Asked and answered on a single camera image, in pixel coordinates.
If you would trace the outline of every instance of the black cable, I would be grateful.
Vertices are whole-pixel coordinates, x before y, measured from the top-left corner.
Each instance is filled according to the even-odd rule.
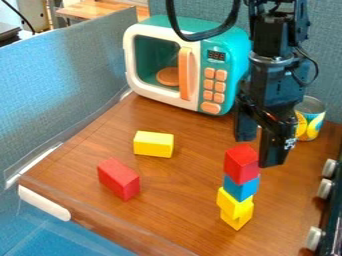
[[[241,6],[241,0],[234,0],[229,16],[217,28],[210,29],[210,30],[203,31],[203,32],[194,33],[194,34],[185,35],[180,30],[180,27],[177,21],[174,0],[166,0],[167,16],[169,17],[171,27],[181,39],[183,39],[184,41],[188,41],[188,42],[195,42],[195,41],[207,39],[210,37],[214,37],[229,30],[236,23],[236,20],[239,15],[240,6]]]
[[[34,35],[36,33],[36,31],[34,30],[34,28],[32,27],[31,23],[24,17],[24,15],[22,15],[19,11],[17,11],[9,2],[7,2],[6,0],[1,0],[5,5],[8,6],[8,8],[10,8],[12,11],[14,11],[16,14],[18,14],[20,16],[20,18],[22,18],[26,24],[30,27],[31,31],[32,31],[32,35]]]
[[[316,71],[315,71],[315,76],[314,76],[314,78],[313,78],[310,82],[306,82],[306,81],[303,81],[302,79],[300,79],[300,78],[298,77],[298,75],[296,74],[294,68],[290,68],[290,69],[289,69],[290,72],[291,72],[291,75],[292,75],[293,79],[294,79],[300,86],[306,87],[306,86],[311,85],[311,84],[317,79],[317,77],[318,77],[318,75],[319,75],[319,66],[318,66],[317,61],[315,61],[313,58],[311,58],[311,57],[309,56],[309,54],[308,54],[301,46],[297,46],[297,47],[295,47],[295,49],[296,49],[300,54],[302,54],[306,59],[308,59],[309,61],[311,61],[311,62],[314,64],[314,66],[315,66],[315,70],[316,70]]]
[[[269,13],[274,14],[279,9],[280,5],[280,2],[276,3],[276,5],[271,10],[269,10]]]

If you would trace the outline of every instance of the orange button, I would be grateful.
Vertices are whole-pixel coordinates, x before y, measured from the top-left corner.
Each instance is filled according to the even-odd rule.
[[[226,91],[226,83],[216,82],[215,83],[215,90],[217,92],[225,92]]]
[[[221,111],[221,106],[215,103],[211,102],[203,102],[201,104],[201,108],[204,112],[210,113],[210,114],[218,114]]]
[[[204,88],[207,90],[212,90],[214,88],[214,81],[209,80],[209,79],[205,79],[204,80]]]
[[[222,69],[217,70],[215,78],[221,82],[226,81],[227,80],[227,71],[222,70]]]
[[[211,91],[204,91],[203,98],[205,100],[213,100],[213,92],[211,92]]]
[[[206,78],[214,79],[215,69],[213,69],[213,68],[206,68],[205,71],[204,71],[204,75],[205,75]]]
[[[222,93],[215,93],[214,101],[216,103],[223,103],[224,102],[224,94],[222,94]]]

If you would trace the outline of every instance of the yellow block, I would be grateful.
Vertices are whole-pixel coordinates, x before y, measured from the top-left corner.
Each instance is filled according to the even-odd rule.
[[[173,134],[138,131],[134,137],[134,154],[170,158]]]
[[[235,220],[230,218],[224,211],[221,210],[221,219],[235,230],[242,228],[253,216],[254,204],[240,217]]]
[[[253,196],[248,197],[242,202],[237,201],[233,196],[227,193],[223,187],[220,187],[217,194],[217,205],[226,215],[235,220],[241,217],[251,206]]]

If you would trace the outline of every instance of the yellow can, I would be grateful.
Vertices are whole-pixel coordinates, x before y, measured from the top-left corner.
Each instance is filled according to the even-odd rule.
[[[304,96],[303,102],[295,107],[298,119],[296,137],[300,141],[317,138],[325,117],[325,105],[318,99]]]

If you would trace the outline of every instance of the red rectangular block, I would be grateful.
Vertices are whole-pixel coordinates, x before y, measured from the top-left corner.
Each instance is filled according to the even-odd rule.
[[[114,158],[101,162],[97,171],[100,182],[124,201],[140,191],[138,174]]]
[[[225,153],[224,171],[238,185],[259,175],[258,153],[248,144],[241,144]]]

